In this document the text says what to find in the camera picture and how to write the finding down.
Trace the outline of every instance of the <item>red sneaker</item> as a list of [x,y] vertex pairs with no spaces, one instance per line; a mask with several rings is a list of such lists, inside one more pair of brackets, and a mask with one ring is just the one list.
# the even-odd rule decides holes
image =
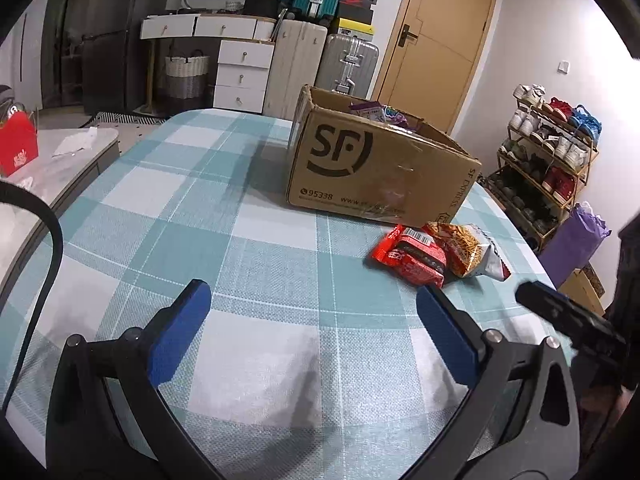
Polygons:
[[574,109],[569,103],[565,103],[555,97],[551,98],[549,105],[553,108],[554,115],[559,119],[562,119],[564,122],[567,122],[569,117],[574,114]]
[[558,168],[557,172],[556,190],[554,191],[554,198],[558,202],[565,203],[570,200],[574,195],[575,190],[575,177],[571,176],[564,170]]
[[558,185],[558,172],[560,168],[552,166],[546,171],[545,179],[542,181],[542,187],[549,193],[553,193],[554,189]]

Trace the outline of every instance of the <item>purple gift bag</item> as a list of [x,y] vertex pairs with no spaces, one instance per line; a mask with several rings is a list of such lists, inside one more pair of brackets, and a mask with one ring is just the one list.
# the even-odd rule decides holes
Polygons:
[[539,256],[554,286],[562,285],[574,269],[583,268],[610,234],[605,221],[595,216],[587,203],[585,207],[575,205]]

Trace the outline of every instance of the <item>drawer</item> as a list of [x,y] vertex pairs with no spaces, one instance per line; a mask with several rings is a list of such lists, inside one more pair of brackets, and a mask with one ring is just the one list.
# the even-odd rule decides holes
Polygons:
[[221,41],[218,63],[269,68],[271,57],[273,44]]
[[253,88],[264,91],[267,88],[268,79],[268,68],[219,64],[216,85]]
[[264,90],[254,88],[235,88],[216,85],[213,94],[213,107],[238,110],[240,112],[262,113]]
[[269,40],[273,33],[273,28],[276,26],[275,20],[256,20],[254,40]]
[[200,16],[196,23],[195,36],[216,36],[220,38],[254,37],[255,18],[231,16]]
[[142,21],[140,39],[151,38],[190,38],[193,36],[193,24],[197,14],[179,14],[177,16],[156,16]]

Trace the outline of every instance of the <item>plaid tablecloth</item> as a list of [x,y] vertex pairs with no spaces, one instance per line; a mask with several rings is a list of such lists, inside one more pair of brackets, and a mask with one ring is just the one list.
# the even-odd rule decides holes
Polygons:
[[[229,478],[398,478],[443,428],[465,388],[421,325],[415,289],[365,260],[388,226],[287,206],[289,129],[224,110],[183,113],[61,218],[62,268],[8,412],[41,462],[66,338],[144,326],[192,278],[211,286],[211,311],[161,391]],[[455,222],[493,235],[514,275],[452,283],[451,301],[511,340],[555,335],[515,303],[521,281],[550,281],[481,187]],[[49,258],[46,238],[0,317],[2,395]]]

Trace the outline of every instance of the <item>silver suitcase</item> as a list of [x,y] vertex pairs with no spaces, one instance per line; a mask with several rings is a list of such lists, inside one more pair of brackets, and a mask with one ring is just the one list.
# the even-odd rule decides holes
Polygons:
[[316,80],[325,38],[325,27],[293,20],[282,22],[273,51],[263,115],[293,120],[300,89]]
[[331,34],[326,38],[316,86],[366,99],[378,62],[378,48],[368,41]]

